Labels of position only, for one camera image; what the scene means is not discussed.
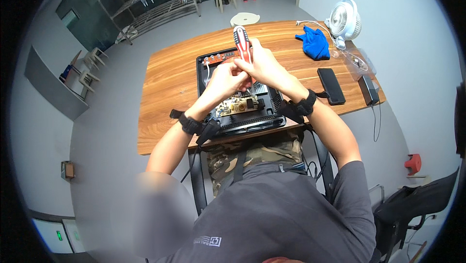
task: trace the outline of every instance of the white fan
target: white fan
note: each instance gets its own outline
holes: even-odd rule
[[[345,41],[355,39],[361,32],[361,17],[353,0],[341,0],[335,5],[325,25],[335,37],[335,46],[346,49]]]

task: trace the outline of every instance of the black smartphone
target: black smartphone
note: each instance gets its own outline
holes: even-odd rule
[[[323,89],[329,95],[330,105],[338,105],[346,102],[343,91],[341,91],[340,84],[336,79],[335,73],[331,68],[319,68],[317,69],[319,78],[322,82]]]

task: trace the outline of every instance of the shirt logo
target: shirt logo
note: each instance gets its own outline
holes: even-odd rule
[[[208,236],[201,236],[199,238],[194,239],[194,244],[203,244],[206,246],[214,246],[220,247],[220,243],[222,242],[222,237],[208,237]]]

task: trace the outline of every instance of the blue cloth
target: blue cloth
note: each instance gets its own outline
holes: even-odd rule
[[[310,27],[303,27],[305,34],[295,35],[302,41],[302,50],[314,61],[329,60],[329,43],[323,32],[319,29],[313,30]]]

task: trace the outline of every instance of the wooden board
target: wooden board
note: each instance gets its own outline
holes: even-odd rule
[[[316,92],[323,91],[317,69],[332,68],[346,97],[344,105],[331,107],[337,114],[342,115],[366,108],[361,89],[358,83],[353,81],[344,64],[344,56],[340,54],[339,57],[330,57],[330,60],[327,61],[313,61],[304,54],[302,42],[294,37],[296,34],[304,33],[302,25],[296,26],[295,24],[295,21],[276,21],[247,25],[245,28],[250,38],[258,38],[262,46],[270,49],[278,62],[296,76],[306,88],[311,88]],[[313,29],[318,28],[314,24],[307,24],[307,26]],[[330,36],[327,32],[324,34],[331,46],[330,50],[334,49]],[[173,108],[184,111],[192,106],[198,98],[196,58],[233,47],[235,47],[233,29],[228,28],[188,39],[150,56],[139,109],[137,152],[140,155],[150,154],[157,142],[177,121],[169,117]],[[386,100],[382,89],[379,91],[379,97],[381,102]],[[293,121],[287,120],[286,126],[278,129],[247,133],[207,141],[207,143],[213,145],[239,140],[294,126],[297,125]],[[196,139],[195,135],[190,143],[190,148],[196,146]]]

